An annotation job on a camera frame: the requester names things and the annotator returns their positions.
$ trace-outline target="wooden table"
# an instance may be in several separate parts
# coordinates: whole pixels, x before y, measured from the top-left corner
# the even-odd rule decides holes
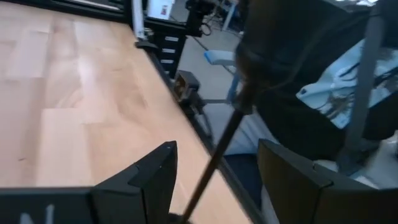
[[[171,211],[209,160],[125,24],[0,2],[0,187],[87,186],[178,144]],[[195,223],[249,223],[217,172]]]

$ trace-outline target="black frame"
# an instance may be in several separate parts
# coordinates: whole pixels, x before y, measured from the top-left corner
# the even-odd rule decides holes
[[[79,16],[93,17],[96,19],[102,19],[106,21],[114,21],[120,22],[130,25],[132,27],[132,12],[131,12],[131,1],[124,2],[124,10],[112,10],[104,7],[93,6],[89,4],[84,4],[80,2],[68,1],[68,0],[2,0],[6,2],[22,4],[26,6],[39,7],[42,9],[48,9],[58,12],[64,12],[69,14],[76,14]],[[157,31],[169,31],[172,29],[176,32],[177,35],[190,35],[190,31],[186,28],[186,25],[181,22],[172,22],[172,21],[163,21],[159,19],[147,18],[144,21],[145,27],[149,27],[152,30]],[[182,53],[183,46],[180,46],[180,53]],[[170,80],[170,76],[165,73],[165,70],[161,63],[159,62],[158,55],[152,51],[152,49],[145,49],[147,55],[152,61],[155,68],[158,70],[160,77],[163,79],[166,86],[172,91],[172,82]],[[199,135],[200,139],[204,143],[206,149],[209,154],[211,154],[215,148],[208,139],[206,132],[200,126],[198,121],[195,119],[193,115],[193,111],[187,110],[186,108],[182,108],[184,114],[187,116],[188,120],[191,122],[194,130]],[[226,179],[227,183],[231,187],[235,196],[238,198],[239,202],[243,206],[244,211],[248,214],[251,221],[253,223],[262,224],[265,223],[261,211],[256,207],[255,203],[252,201],[249,194],[246,192],[246,189],[242,186],[239,179],[235,176],[230,166],[223,159],[219,166],[219,170],[221,171],[223,177]],[[52,194],[54,192],[59,192],[61,190],[63,194],[69,194],[68,189],[29,189],[29,190],[12,190],[9,189],[10,194],[26,194],[37,192],[38,195],[47,195]],[[77,188],[76,189],[79,195],[86,195],[90,189],[88,188]]]

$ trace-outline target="light wood surface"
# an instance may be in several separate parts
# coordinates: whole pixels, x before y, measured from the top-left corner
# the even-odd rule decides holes
[[[125,24],[0,2],[0,187],[95,185],[176,140],[182,213],[209,160]],[[195,223],[249,223],[219,172]]]

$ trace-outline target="black metal rod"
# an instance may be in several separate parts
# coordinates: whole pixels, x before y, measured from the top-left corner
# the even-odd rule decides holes
[[[208,163],[207,168],[203,173],[202,178],[200,179],[200,182],[197,185],[187,208],[184,211],[184,214],[180,222],[181,224],[186,224],[189,218],[191,217],[194,209],[196,208],[199,202],[201,195],[203,194],[203,191],[206,189],[206,186],[208,185],[211,177],[213,176],[214,171],[217,169],[218,164],[221,162],[224,152],[228,148],[232,140],[232,137],[234,136],[235,131],[239,127],[244,115],[245,114],[240,110],[235,110],[234,113],[232,114],[232,117],[229,120],[229,123],[225,128],[225,131],[216,147],[216,151],[211,157],[210,162]]]

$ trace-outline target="wooden tabletop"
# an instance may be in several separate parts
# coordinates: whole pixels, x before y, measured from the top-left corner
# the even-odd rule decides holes
[[[209,155],[125,24],[0,2],[0,187],[87,186],[176,140],[171,211]],[[249,223],[219,172],[195,223]]]

